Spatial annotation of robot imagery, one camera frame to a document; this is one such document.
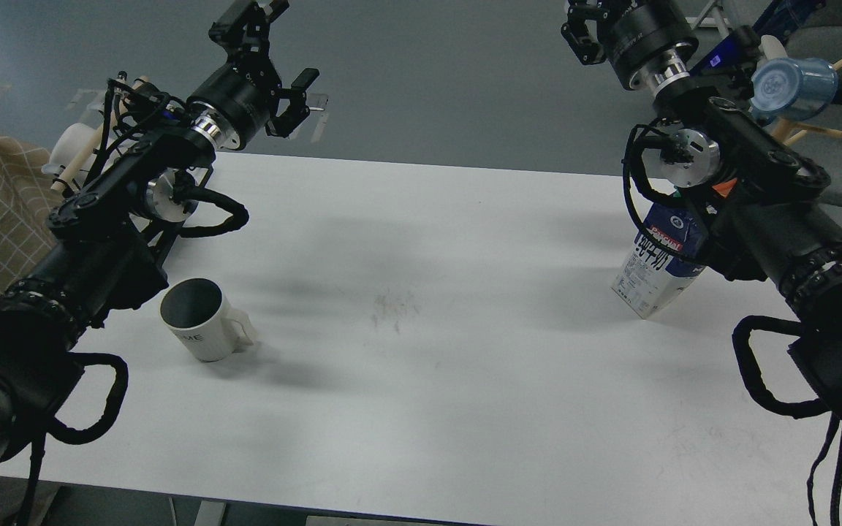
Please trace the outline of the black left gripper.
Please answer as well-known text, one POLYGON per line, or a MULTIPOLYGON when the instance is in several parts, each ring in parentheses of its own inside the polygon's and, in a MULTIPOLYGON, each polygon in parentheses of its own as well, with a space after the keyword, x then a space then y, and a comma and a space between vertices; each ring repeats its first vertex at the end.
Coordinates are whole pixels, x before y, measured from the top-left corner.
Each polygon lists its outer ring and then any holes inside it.
POLYGON ((255 134, 287 139, 311 114, 308 88, 318 69, 304 69, 283 87, 270 60, 270 26, 289 1, 234 1, 211 24, 208 38, 227 53, 225 64, 188 97, 190 129, 214 149, 243 150, 255 134))

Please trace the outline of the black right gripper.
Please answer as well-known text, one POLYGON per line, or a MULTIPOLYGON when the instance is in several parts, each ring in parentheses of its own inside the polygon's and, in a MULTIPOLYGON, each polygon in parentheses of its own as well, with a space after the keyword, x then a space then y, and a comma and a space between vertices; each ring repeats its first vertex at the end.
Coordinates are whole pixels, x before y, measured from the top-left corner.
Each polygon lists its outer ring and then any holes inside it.
POLYGON ((655 57, 676 50, 685 61, 699 47, 675 1, 567 1, 561 36, 581 64, 607 58, 627 91, 640 88, 640 73, 655 57), (601 44, 588 21, 601 21, 601 44))

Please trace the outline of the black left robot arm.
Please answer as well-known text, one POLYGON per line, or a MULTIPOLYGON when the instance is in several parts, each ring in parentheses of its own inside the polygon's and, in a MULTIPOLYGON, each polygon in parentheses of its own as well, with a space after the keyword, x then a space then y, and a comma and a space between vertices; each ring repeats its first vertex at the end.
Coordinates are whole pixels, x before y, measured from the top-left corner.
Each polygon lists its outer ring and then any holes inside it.
POLYGON ((51 210, 56 246, 0 295, 0 463, 32 447, 26 497, 37 485, 48 436, 81 445, 119 416, 128 386, 117 356, 73 351, 111 310, 137 309, 167 287, 163 262, 177 237, 210 237, 248 222, 237 201, 198 186, 190 169, 210 169, 221 149, 241 150, 258 132, 288 137, 310 115, 304 69, 284 87, 268 56, 270 27, 287 1, 235 1, 208 30, 227 53, 186 102, 108 81, 106 109, 136 102, 138 141, 103 134, 96 163, 77 193, 51 210))

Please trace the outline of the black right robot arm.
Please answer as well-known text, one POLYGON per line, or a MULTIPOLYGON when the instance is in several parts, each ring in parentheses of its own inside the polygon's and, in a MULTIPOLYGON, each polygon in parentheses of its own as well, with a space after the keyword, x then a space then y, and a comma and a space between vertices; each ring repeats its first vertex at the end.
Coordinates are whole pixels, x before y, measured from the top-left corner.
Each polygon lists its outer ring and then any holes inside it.
POLYGON ((796 319, 748 316, 732 333, 746 391, 793 419, 829 415, 814 465, 838 447, 830 522, 842 497, 842 228, 818 198, 829 174, 765 132, 715 86, 692 76, 698 42, 672 1, 572 1, 561 34, 582 64, 608 62, 627 89, 648 88, 657 116, 637 124, 622 160, 623 197, 653 240, 632 190, 693 215, 704 243, 692 254, 729 281, 770 279, 796 319))

